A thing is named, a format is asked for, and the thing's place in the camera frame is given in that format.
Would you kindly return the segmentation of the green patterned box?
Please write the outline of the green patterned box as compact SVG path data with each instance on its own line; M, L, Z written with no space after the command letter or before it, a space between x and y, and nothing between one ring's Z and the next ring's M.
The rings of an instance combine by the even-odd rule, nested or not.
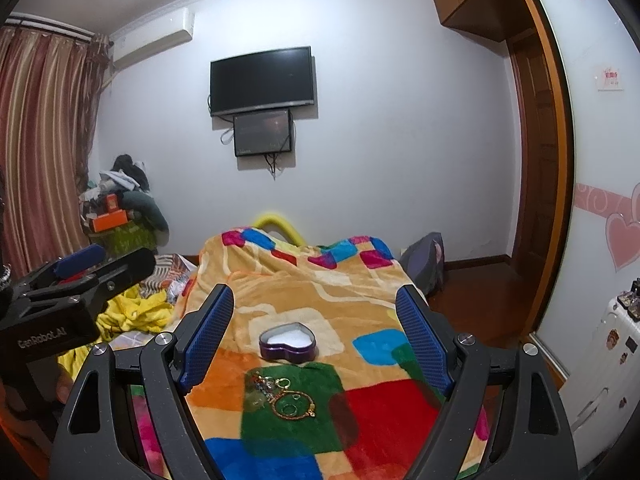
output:
M129 221L123 226L98 233L96 243L104 247L110 259L127 255L139 248L157 252L155 233L142 221Z

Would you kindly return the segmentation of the yellow bed footboard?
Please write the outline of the yellow bed footboard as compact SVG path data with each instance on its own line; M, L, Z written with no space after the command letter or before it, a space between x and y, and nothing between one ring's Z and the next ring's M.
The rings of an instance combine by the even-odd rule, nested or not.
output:
M288 222L280 214L274 212L266 212L258 216L252 223L252 227L263 231L270 229L276 230L288 244L295 245L297 247L305 246L306 240L299 234L294 228L291 222Z

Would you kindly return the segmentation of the striped patterned bedsheet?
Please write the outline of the striped patterned bedsheet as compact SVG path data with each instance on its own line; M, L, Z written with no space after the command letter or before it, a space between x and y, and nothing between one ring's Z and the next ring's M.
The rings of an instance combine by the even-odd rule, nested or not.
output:
M166 300L176 304L195 270L196 265L182 255L156 255L154 271L139 284L140 294L148 298L158 292L166 292Z

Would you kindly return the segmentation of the orange box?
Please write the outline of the orange box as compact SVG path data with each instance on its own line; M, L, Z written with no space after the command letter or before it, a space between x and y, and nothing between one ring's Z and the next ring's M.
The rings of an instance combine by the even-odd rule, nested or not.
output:
M127 211L117 209L97 216L91 221L91 225L93 232L99 233L124 226L128 221Z

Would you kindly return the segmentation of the colourful patchwork fleece blanket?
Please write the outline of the colourful patchwork fleece blanket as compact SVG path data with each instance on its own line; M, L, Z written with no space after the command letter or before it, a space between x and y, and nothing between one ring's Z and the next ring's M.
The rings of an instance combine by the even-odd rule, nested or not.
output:
M405 477L442 406L395 312L408 281L375 237L297 247L235 228L204 244L165 330L214 286L231 288L231 322L186 399L226 478ZM316 336L314 360L264 360L260 334L294 322ZM250 382L256 373L277 381L272 403Z

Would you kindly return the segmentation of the brown wooden door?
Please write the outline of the brown wooden door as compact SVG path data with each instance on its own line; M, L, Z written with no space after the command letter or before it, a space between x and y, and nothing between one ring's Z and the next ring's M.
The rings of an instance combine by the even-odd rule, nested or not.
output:
M544 48L533 29L508 41L521 122L522 176L512 266L530 306L548 257L559 179L558 113Z

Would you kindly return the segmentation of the small black wall monitor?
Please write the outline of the small black wall monitor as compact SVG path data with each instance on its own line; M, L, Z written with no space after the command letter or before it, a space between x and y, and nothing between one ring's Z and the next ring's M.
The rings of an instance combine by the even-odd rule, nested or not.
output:
M233 118L236 157L289 153L293 145L289 110L261 110Z

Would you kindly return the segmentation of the pile of clothes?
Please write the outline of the pile of clothes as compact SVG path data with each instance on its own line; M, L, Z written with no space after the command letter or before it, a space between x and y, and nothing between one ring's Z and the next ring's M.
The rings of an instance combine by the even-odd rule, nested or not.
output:
M126 210L129 221L146 223L155 234L169 233L142 163L128 154L118 155L111 169L99 172L98 182L89 183L79 195L79 209L82 225L90 233L96 233L91 225L94 218L117 209Z

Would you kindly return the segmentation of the large black wall television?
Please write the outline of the large black wall television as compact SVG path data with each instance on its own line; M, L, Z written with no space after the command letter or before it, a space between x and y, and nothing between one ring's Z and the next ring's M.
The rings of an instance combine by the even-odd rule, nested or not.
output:
M209 111L213 117L314 102L311 47L254 52L210 63Z

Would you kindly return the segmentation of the grey backpack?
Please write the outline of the grey backpack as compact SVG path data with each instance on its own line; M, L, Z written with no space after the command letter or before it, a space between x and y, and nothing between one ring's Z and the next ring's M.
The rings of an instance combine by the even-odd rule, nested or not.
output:
M408 247L400 265L425 297L442 288L445 279L445 247L442 234L431 232Z

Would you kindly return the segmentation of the striped red curtain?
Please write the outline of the striped red curtain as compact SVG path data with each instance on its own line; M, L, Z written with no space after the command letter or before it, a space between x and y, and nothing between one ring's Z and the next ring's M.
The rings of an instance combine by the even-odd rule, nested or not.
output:
M18 26L1 29L1 247L23 276L87 244L79 195L89 180L110 46Z

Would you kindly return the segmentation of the white air conditioner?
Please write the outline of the white air conditioner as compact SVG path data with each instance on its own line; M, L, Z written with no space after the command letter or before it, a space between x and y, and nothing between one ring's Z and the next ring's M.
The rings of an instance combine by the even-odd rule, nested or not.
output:
M188 8L175 10L130 30L114 41L114 69L126 70L151 56L185 44L192 40L193 31L194 13Z

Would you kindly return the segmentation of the white wardrobe sliding door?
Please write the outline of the white wardrobe sliding door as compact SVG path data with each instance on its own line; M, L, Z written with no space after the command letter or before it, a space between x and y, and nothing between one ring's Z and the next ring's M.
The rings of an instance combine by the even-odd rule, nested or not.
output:
M565 252L537 338L574 370L608 302L639 275L639 51L608 0L540 0L574 132Z

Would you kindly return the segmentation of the purple heart-shaped tin box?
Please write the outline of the purple heart-shaped tin box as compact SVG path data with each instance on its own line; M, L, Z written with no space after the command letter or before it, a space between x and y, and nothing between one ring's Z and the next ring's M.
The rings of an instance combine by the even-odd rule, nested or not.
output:
M283 360L292 364L313 361L317 339L306 325L294 322L281 324L262 332L258 338L260 355L266 361Z

